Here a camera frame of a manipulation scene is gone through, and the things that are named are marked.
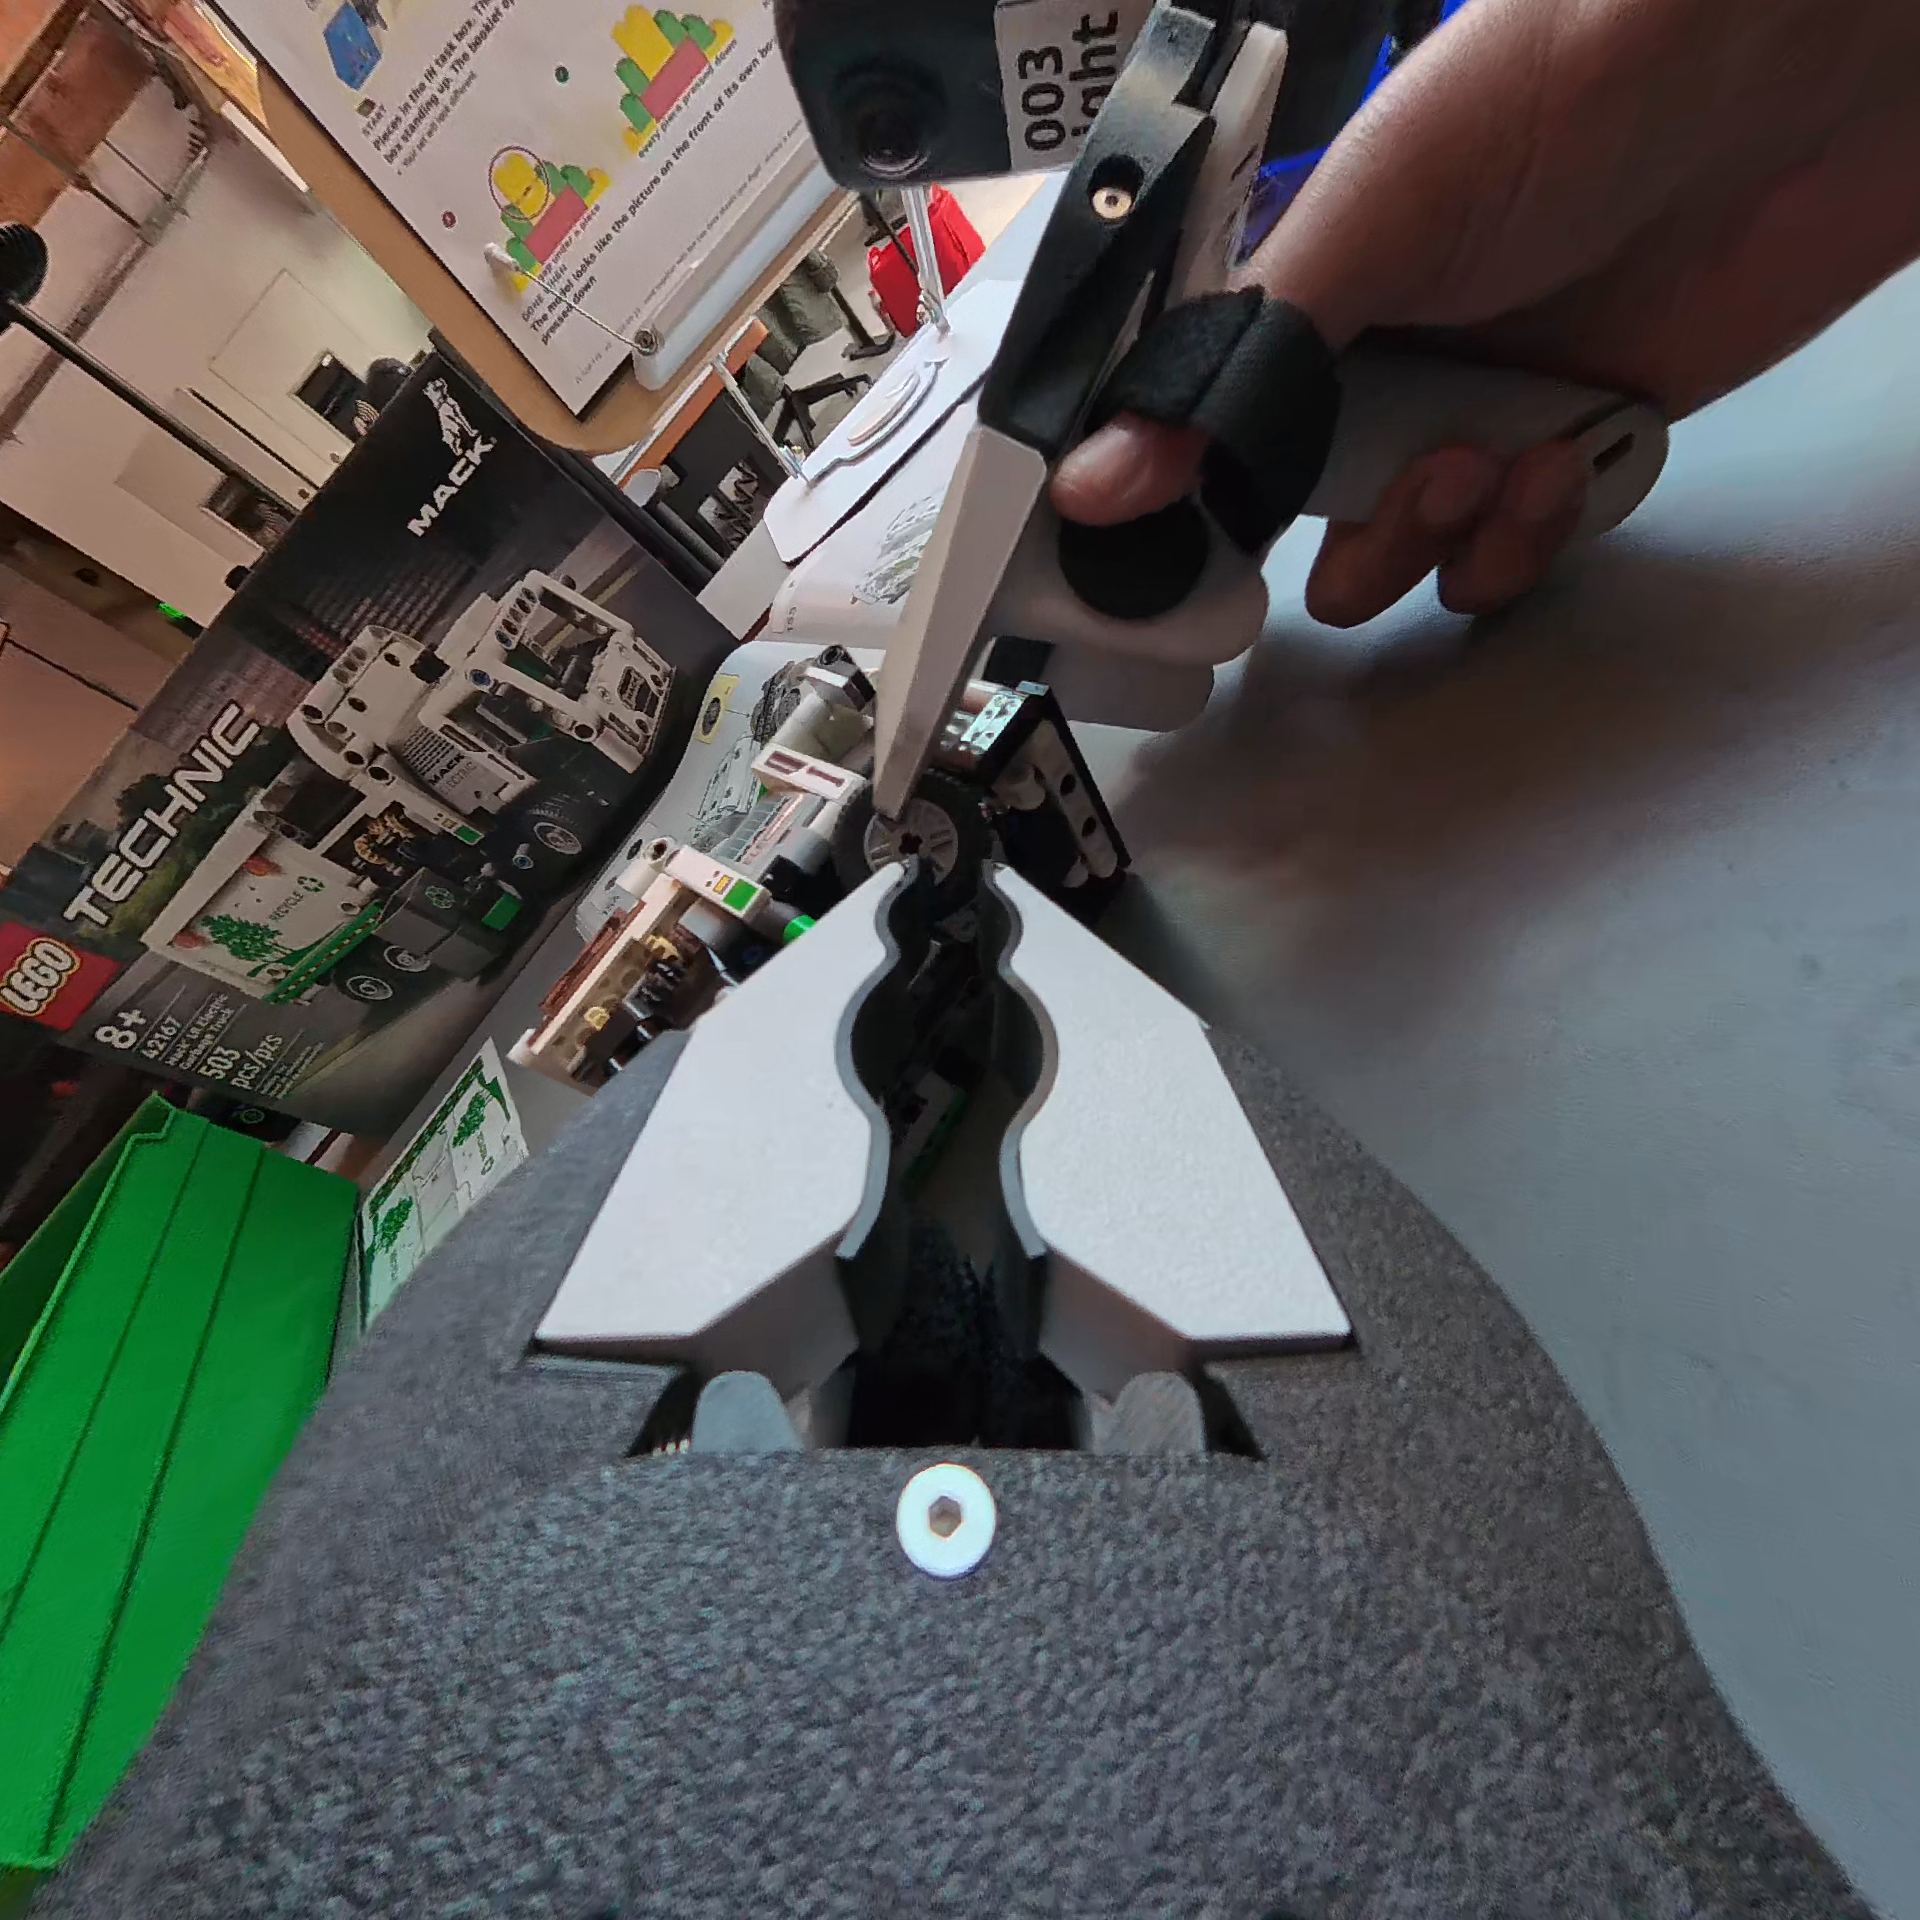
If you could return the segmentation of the black pole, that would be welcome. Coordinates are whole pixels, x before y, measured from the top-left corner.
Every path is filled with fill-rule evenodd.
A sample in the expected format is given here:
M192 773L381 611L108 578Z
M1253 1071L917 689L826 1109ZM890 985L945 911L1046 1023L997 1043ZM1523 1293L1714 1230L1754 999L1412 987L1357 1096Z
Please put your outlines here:
M367 258L328 233L321 250L257 223L190 215L147 248L94 318L56 316L54 255L35 229L4 229L4 331L133 414L140 439L117 478L160 503L207 483L189 518L296 517L372 421L379 370L419 356L420 326L372 282Z

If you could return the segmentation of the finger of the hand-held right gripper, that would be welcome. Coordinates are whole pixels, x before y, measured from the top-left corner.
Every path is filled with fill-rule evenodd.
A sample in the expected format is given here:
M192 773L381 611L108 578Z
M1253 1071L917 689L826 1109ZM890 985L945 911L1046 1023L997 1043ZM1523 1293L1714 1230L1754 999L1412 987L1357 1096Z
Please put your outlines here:
M1046 461L975 423L877 683L872 795L898 823L978 652L982 627L1045 493Z

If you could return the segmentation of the black office chair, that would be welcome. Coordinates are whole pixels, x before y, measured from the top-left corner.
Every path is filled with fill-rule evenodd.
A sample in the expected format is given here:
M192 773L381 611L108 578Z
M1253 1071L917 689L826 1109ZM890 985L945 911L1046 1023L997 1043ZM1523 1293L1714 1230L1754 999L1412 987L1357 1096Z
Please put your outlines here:
M759 309L766 339L749 358L739 380L756 416L780 444L799 436L805 450L816 444L816 413L823 405L857 400L871 387L863 372L832 372L812 385L794 385L792 375L808 348L853 335L854 313L842 295L842 278L826 252L806 252L799 268Z

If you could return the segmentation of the instruction booklet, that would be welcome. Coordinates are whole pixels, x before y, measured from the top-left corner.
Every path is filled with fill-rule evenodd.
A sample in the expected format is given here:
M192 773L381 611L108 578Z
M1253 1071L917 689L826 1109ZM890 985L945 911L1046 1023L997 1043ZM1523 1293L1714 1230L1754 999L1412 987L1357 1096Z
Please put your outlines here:
M735 639L701 697L693 738L652 814L661 835L751 869L775 795L756 759L805 697L806 663L845 648L875 674L900 620L947 488L882 493L805 560L756 530L699 594Z

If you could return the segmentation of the red object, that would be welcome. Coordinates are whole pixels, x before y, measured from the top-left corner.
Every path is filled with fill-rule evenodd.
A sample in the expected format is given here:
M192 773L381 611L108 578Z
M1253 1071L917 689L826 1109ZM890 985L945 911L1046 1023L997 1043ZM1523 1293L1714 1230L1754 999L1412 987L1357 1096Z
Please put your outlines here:
M872 298L886 325L909 339L923 326L923 313L919 252L902 196L897 193L865 196L863 211L871 229ZM952 292L982 258L987 243L949 187L934 185L928 190L928 223L943 290Z

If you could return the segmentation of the toy truck set box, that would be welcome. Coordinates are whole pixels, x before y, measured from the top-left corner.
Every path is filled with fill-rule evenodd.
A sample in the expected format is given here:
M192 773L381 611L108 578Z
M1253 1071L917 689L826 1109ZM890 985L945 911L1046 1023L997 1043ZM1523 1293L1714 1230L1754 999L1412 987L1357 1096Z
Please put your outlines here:
M737 645L426 354L4 885L4 1072L382 1133L677 773Z

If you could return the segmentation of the white stand base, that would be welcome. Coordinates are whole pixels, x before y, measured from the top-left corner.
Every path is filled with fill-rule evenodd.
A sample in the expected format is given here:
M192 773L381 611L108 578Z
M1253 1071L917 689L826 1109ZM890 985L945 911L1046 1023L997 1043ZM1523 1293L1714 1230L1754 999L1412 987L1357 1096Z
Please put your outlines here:
M958 292L945 326L924 325L805 455L762 518L782 564L828 540L981 389L1020 292L1012 281Z

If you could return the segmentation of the green and white sticker sheet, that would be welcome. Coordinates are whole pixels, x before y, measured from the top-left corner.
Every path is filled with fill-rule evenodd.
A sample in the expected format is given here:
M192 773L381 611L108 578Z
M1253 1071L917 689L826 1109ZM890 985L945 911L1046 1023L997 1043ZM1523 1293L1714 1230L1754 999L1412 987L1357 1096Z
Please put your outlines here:
M531 1159L492 1041L369 1190L357 1225L357 1325L367 1331L419 1265Z

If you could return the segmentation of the lego truck model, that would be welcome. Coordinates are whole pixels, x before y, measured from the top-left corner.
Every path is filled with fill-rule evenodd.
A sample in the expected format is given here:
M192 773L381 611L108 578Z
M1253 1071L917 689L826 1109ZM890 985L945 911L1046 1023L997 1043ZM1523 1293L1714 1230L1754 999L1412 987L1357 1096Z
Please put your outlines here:
M914 1039L879 1094L911 1186L987 1071L972 882L984 863L1095 925L1132 859L1046 684L972 680L898 823L872 798L877 650L740 648L707 689L682 771L580 901L585 951L510 1060L597 1092L815 931L879 871L933 885Z

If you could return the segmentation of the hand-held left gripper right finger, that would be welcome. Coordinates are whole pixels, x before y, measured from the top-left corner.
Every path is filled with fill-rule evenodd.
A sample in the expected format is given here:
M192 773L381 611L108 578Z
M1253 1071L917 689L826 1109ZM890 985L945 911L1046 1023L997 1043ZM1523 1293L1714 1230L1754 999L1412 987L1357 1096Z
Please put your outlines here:
M1339 1353L1351 1314L1209 1024L1008 866L981 875L981 943L1020 1380L1087 1452L1207 1452L1238 1423L1209 1367Z

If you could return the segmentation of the person's right hand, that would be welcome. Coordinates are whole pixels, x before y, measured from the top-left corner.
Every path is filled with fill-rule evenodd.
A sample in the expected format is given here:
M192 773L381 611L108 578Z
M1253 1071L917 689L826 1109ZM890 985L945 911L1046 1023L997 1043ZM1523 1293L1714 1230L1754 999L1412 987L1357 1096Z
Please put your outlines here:
M1430 337L1687 421L1919 257L1919 7L1487 2L1238 274L1330 348Z

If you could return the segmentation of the green plastic bin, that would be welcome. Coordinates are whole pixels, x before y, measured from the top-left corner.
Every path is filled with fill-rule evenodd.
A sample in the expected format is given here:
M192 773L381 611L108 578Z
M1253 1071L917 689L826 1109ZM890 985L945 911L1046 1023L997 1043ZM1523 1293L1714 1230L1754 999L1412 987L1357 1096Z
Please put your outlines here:
M4 1271L4 1904L151 1739L328 1380L352 1185L148 1098Z

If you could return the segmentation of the illustrated poster board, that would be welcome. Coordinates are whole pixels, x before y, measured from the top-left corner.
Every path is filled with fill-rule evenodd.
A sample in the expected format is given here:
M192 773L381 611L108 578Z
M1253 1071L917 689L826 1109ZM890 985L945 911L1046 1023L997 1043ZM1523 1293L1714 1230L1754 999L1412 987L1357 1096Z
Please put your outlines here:
M771 4L221 13L572 418L664 389L835 194Z

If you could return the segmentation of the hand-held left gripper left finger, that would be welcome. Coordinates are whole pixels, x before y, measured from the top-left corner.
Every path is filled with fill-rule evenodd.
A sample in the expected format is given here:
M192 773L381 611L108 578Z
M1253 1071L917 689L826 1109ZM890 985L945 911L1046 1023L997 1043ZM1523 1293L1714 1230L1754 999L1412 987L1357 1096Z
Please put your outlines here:
M800 1446L853 1438L914 1227L881 1089L914 1029L921 869L889 865L685 1034L537 1327L556 1365L751 1376Z

